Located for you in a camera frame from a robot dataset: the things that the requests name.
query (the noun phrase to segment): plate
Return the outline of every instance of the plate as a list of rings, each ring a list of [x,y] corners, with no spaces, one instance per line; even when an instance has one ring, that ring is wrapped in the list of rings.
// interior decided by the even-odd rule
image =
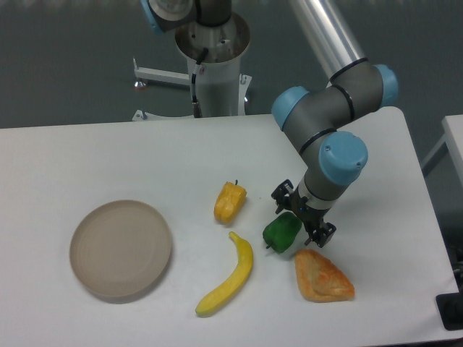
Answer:
[[[169,226],[156,209],[119,200],[84,218],[72,237],[69,258],[86,289],[100,299],[124,302],[153,288],[171,248]]]

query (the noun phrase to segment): yellow bell pepper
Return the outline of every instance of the yellow bell pepper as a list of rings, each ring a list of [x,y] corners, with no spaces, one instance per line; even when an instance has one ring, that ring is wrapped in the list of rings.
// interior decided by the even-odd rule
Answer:
[[[222,223],[230,223],[237,216],[237,213],[246,200],[246,189],[238,185],[226,182],[217,197],[214,207],[216,220]]]

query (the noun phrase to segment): toy banana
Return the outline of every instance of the toy banana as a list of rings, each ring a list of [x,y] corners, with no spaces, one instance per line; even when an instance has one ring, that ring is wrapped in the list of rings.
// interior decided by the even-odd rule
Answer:
[[[238,264],[233,273],[197,305],[196,313],[200,316],[209,316],[222,308],[243,287],[251,273],[253,254],[250,243],[233,231],[229,236],[237,247]]]

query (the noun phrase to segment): toy bread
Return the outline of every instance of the toy bread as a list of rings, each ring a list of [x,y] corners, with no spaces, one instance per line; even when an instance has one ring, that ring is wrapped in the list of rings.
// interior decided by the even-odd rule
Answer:
[[[329,259],[311,249],[302,249],[294,258],[297,285],[305,299],[315,302],[345,301],[355,289],[345,274]]]

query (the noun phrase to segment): metal bracket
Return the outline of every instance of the metal bracket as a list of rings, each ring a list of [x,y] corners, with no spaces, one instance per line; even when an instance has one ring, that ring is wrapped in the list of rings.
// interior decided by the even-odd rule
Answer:
[[[164,71],[164,70],[149,69],[146,67],[138,67],[137,62],[135,61],[135,58],[133,59],[133,67],[134,67],[133,72],[135,74],[135,77],[137,78],[137,81],[134,84],[135,89],[138,89],[138,90],[145,89],[148,81],[163,82],[163,83],[169,83],[173,85],[183,85],[185,87],[190,86],[190,77],[188,76],[188,74],[180,74],[178,72],[170,72],[170,71]],[[252,77],[247,74],[241,74],[239,76],[238,114],[237,114],[238,116],[246,115],[245,104],[249,101],[246,96],[246,93],[247,93],[247,89],[250,86],[251,81],[252,81]],[[135,112],[135,115],[133,116],[132,120],[133,121],[141,121],[141,120],[153,121],[153,120],[167,119],[167,118],[172,118],[172,119],[185,118],[185,117],[157,116],[151,113],[147,113],[146,115],[148,116],[147,119],[143,119],[142,111],[139,110]]]

